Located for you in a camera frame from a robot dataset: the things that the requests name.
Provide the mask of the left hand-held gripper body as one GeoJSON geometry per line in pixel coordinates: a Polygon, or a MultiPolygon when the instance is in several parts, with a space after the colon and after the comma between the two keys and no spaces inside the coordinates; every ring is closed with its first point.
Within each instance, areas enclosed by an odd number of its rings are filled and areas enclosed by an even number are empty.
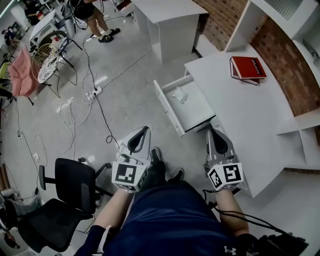
{"type": "Polygon", "coordinates": [[[131,153],[116,154],[116,161],[112,163],[111,182],[119,189],[129,193],[139,192],[148,175],[151,166],[150,152],[148,159],[132,156],[131,153]]]}

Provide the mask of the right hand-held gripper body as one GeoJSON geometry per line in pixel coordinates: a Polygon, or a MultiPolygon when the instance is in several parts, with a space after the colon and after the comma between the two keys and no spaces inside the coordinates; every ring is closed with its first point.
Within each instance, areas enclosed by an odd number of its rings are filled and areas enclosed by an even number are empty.
{"type": "Polygon", "coordinates": [[[204,164],[205,177],[215,191],[230,190],[244,181],[242,163],[238,156],[231,154],[207,154],[204,164]]]}

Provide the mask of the white drawer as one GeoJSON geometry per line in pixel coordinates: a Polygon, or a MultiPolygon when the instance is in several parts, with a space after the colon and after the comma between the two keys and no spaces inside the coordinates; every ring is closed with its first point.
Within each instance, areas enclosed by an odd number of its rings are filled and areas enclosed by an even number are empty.
{"type": "Polygon", "coordinates": [[[209,101],[190,74],[164,86],[160,86],[156,80],[153,81],[153,84],[164,112],[180,137],[195,127],[210,121],[216,115],[209,101]],[[181,87],[188,94],[184,104],[172,97],[172,91],[176,87],[181,87]]]}

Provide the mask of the clear plastic bag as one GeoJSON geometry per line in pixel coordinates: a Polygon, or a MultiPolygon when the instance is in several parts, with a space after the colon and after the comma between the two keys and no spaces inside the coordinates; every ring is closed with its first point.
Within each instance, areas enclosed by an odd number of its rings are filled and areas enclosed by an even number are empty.
{"type": "Polygon", "coordinates": [[[176,87],[172,93],[171,97],[179,101],[180,104],[184,104],[188,99],[188,94],[182,90],[181,87],[176,87]]]}

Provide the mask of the person's left forearm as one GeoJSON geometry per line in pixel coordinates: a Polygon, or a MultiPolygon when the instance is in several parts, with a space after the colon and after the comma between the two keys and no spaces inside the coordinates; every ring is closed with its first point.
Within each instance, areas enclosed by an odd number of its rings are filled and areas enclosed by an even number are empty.
{"type": "Polygon", "coordinates": [[[127,190],[119,188],[98,214],[93,225],[105,229],[111,227],[119,230],[125,221],[133,198],[133,193],[128,193],[127,190]]]}

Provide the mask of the person's right forearm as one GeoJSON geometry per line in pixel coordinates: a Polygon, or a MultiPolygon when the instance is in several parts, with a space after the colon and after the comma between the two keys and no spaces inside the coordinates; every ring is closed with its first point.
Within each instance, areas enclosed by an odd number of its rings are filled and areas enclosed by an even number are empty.
{"type": "Polygon", "coordinates": [[[220,190],[215,193],[221,223],[236,236],[249,233],[249,225],[231,190],[220,190]]]}

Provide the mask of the person's left shoe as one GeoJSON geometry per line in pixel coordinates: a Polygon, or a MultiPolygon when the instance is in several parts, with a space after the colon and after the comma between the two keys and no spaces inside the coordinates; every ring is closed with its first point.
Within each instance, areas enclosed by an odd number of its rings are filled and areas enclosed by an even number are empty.
{"type": "Polygon", "coordinates": [[[162,152],[158,147],[154,146],[151,149],[150,154],[151,154],[152,162],[159,162],[159,161],[161,162],[162,161],[162,152]]]}

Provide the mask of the person's shoe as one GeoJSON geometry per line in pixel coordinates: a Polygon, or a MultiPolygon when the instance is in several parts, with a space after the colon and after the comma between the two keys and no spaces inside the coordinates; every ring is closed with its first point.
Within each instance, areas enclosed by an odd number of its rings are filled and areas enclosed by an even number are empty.
{"type": "Polygon", "coordinates": [[[151,154],[152,162],[159,162],[159,161],[161,162],[162,161],[162,152],[158,147],[154,146],[151,149],[150,154],[151,154]]]}
{"type": "Polygon", "coordinates": [[[181,181],[184,179],[184,175],[185,175],[185,171],[183,168],[177,168],[174,172],[173,172],[173,180],[175,181],[181,181]]]}

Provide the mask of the person's black trousers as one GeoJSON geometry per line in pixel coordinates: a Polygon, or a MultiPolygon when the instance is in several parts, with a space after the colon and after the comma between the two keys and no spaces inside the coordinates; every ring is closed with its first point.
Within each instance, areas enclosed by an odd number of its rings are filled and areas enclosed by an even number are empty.
{"type": "Polygon", "coordinates": [[[188,183],[183,180],[174,180],[172,178],[166,180],[166,165],[163,161],[153,162],[148,169],[148,175],[143,184],[143,189],[148,190],[156,187],[173,185],[173,186],[186,186],[188,183]]]}

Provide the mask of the person's right shoe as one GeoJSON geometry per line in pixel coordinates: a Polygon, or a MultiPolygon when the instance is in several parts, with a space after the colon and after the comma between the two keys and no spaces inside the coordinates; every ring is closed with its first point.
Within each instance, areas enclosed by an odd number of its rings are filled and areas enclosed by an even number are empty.
{"type": "Polygon", "coordinates": [[[183,168],[177,168],[174,172],[173,172],[173,180],[175,181],[181,181],[184,179],[184,175],[185,175],[185,171],[183,168]]]}

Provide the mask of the white desk with shelves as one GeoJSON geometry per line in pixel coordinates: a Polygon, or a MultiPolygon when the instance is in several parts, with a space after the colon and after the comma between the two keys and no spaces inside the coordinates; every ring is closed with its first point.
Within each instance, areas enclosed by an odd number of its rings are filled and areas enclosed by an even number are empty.
{"type": "Polygon", "coordinates": [[[320,174],[320,146],[314,128],[320,109],[294,116],[279,83],[266,64],[266,79],[254,86],[231,77],[230,58],[257,57],[250,36],[266,14],[267,4],[248,0],[226,48],[188,62],[193,77],[231,139],[242,163],[242,189],[252,197],[265,189],[285,168],[320,174]]]}

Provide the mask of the black office chair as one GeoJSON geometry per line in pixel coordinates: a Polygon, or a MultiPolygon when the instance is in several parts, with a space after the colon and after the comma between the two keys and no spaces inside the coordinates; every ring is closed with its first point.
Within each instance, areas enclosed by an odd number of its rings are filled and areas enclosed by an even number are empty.
{"type": "Polygon", "coordinates": [[[98,197],[113,196],[96,185],[101,172],[111,168],[109,162],[94,170],[81,161],[57,158],[54,177],[49,178],[41,165],[40,186],[45,190],[47,184],[54,184],[57,198],[50,199],[19,221],[17,230],[24,242],[36,253],[44,247],[58,253],[66,251],[78,224],[93,217],[98,197]]]}

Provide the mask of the white power strip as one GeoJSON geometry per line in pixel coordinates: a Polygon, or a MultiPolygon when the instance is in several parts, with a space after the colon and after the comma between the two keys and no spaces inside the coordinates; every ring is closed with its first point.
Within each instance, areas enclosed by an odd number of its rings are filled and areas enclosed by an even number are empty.
{"type": "Polygon", "coordinates": [[[93,98],[95,98],[101,92],[102,92],[102,88],[100,86],[98,86],[96,89],[93,89],[92,91],[86,91],[85,95],[91,101],[93,98]]]}

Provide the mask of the person's navy shirt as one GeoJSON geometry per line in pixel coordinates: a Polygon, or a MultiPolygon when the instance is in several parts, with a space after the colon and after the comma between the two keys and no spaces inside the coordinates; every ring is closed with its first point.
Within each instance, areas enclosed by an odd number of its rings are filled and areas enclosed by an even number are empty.
{"type": "Polygon", "coordinates": [[[163,185],[137,195],[102,256],[245,256],[256,240],[232,234],[196,191],[163,185]]]}

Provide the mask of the red book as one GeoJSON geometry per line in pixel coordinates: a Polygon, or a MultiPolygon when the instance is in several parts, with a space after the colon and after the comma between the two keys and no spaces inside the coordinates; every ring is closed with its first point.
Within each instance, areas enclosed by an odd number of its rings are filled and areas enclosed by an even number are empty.
{"type": "Polygon", "coordinates": [[[230,76],[233,79],[254,86],[267,78],[267,75],[257,57],[232,56],[229,59],[230,76]]]}

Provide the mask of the black waist pack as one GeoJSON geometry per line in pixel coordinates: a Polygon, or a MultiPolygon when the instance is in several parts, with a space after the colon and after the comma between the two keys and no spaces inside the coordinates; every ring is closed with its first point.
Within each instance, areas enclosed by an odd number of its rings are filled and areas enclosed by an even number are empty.
{"type": "Polygon", "coordinates": [[[258,239],[260,256],[300,256],[308,245],[304,238],[292,233],[264,235],[258,239]]]}

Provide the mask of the small white desk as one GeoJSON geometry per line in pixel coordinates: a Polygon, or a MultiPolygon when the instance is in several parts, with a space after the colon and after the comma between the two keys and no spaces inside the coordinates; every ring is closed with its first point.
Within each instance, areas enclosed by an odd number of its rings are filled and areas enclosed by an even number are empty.
{"type": "Polygon", "coordinates": [[[161,63],[192,52],[199,17],[208,12],[192,0],[131,0],[141,33],[161,63]]]}

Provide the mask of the pink cloth on chair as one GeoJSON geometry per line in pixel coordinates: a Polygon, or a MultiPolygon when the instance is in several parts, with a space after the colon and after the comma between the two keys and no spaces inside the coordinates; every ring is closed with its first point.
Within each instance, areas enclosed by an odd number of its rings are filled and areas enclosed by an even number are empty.
{"type": "Polygon", "coordinates": [[[8,66],[12,95],[27,98],[33,106],[30,96],[40,85],[37,80],[39,70],[39,66],[33,63],[28,48],[23,44],[14,61],[8,66]]]}

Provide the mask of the white box red inside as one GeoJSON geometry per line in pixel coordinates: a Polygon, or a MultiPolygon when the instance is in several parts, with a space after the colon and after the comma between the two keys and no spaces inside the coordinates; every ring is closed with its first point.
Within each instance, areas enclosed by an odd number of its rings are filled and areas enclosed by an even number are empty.
{"type": "Polygon", "coordinates": [[[119,3],[115,5],[115,9],[127,16],[135,10],[135,7],[131,0],[119,0],[119,3]]]}

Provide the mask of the white table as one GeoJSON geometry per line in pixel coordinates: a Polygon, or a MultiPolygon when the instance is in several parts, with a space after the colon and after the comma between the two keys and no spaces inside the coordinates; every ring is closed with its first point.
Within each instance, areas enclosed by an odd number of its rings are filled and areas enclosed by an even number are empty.
{"type": "Polygon", "coordinates": [[[37,46],[46,35],[58,31],[64,24],[64,19],[60,17],[54,9],[34,26],[28,42],[37,46]]]}

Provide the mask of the yellow-green chair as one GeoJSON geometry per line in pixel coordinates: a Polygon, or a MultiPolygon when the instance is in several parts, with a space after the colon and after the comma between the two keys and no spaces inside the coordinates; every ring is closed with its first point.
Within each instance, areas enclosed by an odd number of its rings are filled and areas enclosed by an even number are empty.
{"type": "Polygon", "coordinates": [[[9,62],[4,62],[0,67],[0,86],[7,86],[10,83],[10,78],[8,75],[9,62]]]}

